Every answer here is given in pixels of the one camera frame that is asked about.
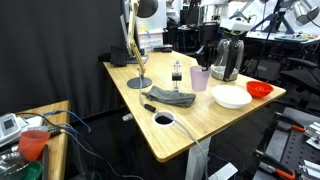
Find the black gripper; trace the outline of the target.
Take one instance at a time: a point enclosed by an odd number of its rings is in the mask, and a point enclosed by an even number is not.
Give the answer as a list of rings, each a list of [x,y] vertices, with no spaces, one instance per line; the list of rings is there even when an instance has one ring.
[[[218,37],[218,26],[213,24],[204,24],[199,26],[200,49],[195,52],[195,57],[202,71],[206,71],[206,61],[208,60],[207,70],[215,60],[215,42]]]

